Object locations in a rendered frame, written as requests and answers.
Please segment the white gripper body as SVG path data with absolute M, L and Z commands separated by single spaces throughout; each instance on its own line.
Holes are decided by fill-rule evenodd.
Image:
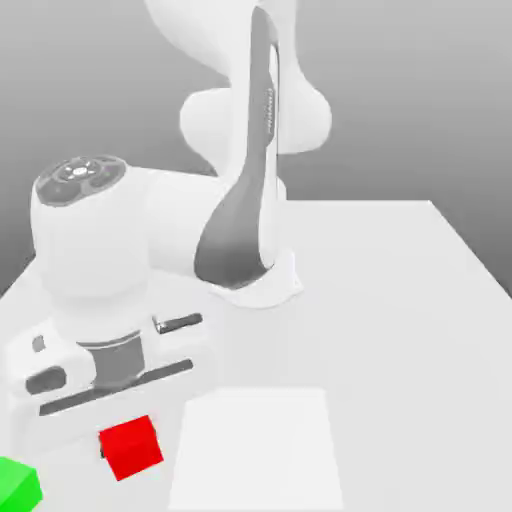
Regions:
M 38 454 L 141 416 L 158 418 L 212 388 L 213 358 L 186 356 L 121 389 L 90 387 L 60 397 L 13 397 L 7 452 Z

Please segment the small red cube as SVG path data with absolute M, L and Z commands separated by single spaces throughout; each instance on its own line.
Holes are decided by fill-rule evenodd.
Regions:
M 164 461 L 155 426 L 149 415 L 99 432 L 100 455 L 115 479 L 125 480 Z

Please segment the small green cube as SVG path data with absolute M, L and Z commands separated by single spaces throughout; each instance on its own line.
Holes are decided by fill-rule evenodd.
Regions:
M 32 512 L 42 497 L 35 468 L 0 457 L 0 512 Z

